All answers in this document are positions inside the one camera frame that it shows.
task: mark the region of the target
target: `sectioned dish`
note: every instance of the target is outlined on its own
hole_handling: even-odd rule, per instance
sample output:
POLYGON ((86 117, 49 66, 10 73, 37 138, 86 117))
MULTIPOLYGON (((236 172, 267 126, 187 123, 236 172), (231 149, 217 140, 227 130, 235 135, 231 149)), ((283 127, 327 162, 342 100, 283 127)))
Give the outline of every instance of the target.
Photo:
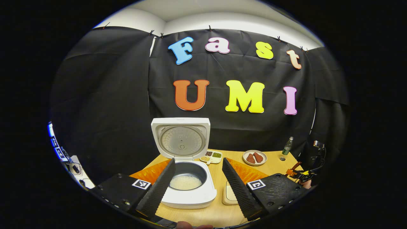
POLYGON ((206 162, 207 165, 210 163, 217 164, 222 160, 222 153, 219 151, 208 150, 205 156, 200 157, 199 159, 203 162, 206 162))

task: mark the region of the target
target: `white plate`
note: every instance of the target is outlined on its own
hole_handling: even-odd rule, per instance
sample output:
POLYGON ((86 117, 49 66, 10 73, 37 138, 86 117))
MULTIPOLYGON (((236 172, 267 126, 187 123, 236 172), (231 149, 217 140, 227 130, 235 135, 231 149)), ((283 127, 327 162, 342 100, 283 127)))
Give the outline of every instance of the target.
POLYGON ((205 162, 207 165, 209 165, 210 163, 217 164, 217 163, 219 163, 219 162, 222 160, 223 154, 222 154, 221 152, 219 152, 219 151, 213 151, 213 150, 208 150, 207 152, 212 152, 212 155, 211 155, 211 156, 205 156, 205 155, 203 155, 202 157, 199 158, 201 161, 205 162), (220 158, 219 158, 219 157, 214 157, 214 156, 213 156, 213 153, 218 153, 218 154, 221 155, 221 157, 220 157, 220 158), (203 157, 208 157, 208 158, 209 158, 209 161, 204 161, 204 160, 202 160, 201 158, 203 158, 203 157))
POLYGON ((266 163, 266 161, 267 161, 267 156, 266 156, 263 152, 258 151, 258 150, 248 150, 248 151, 246 151, 246 152, 243 154, 243 160, 244 160, 247 164, 249 164, 249 165, 259 166, 259 165, 262 165, 262 164, 266 163), (258 163, 258 162, 256 161, 256 159, 254 159, 255 163, 253 164, 253 163, 250 163, 250 162, 248 162, 248 161, 246 160, 246 158, 249 156, 249 154, 253 154, 254 152, 258 153, 260 156, 263 157, 263 161, 262 161, 262 162, 258 163))

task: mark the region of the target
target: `screen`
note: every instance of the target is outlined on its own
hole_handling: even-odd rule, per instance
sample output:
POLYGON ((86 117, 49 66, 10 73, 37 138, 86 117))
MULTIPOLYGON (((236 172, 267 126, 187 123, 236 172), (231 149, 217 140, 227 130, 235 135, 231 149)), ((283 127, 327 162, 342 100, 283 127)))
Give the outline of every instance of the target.
POLYGON ((48 123, 48 130, 49 130, 52 146, 54 147, 55 153, 57 154, 58 158, 61 161, 68 161, 68 159, 63 154, 63 152, 58 144, 57 139, 55 138, 52 122, 48 123))

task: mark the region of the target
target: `finger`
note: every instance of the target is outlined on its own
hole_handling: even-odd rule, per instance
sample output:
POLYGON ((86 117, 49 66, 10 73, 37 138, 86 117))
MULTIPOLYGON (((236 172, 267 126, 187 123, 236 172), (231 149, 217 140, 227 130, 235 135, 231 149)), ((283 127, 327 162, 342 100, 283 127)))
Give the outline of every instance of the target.
POLYGON ((175 228, 176 229, 192 229, 192 225, 185 221, 179 221, 179 222, 177 222, 177 226, 175 228))
POLYGON ((306 182, 304 182, 303 187, 306 189, 310 189, 311 188, 311 180, 308 180, 306 182))

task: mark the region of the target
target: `letter m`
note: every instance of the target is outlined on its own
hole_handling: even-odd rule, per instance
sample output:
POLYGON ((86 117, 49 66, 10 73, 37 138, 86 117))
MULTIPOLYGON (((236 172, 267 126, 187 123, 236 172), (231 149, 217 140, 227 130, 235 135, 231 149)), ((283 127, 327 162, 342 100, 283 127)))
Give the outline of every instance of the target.
POLYGON ((229 80, 226 85, 230 88, 229 93, 229 105, 226 106, 227 111, 236 112, 239 107, 236 105, 239 101, 240 108, 242 111, 246 111, 249 103, 252 104, 249 107, 249 112, 251 113, 263 113, 263 89, 264 84, 262 83, 252 83, 248 92, 243 88, 243 85, 238 80, 229 80))

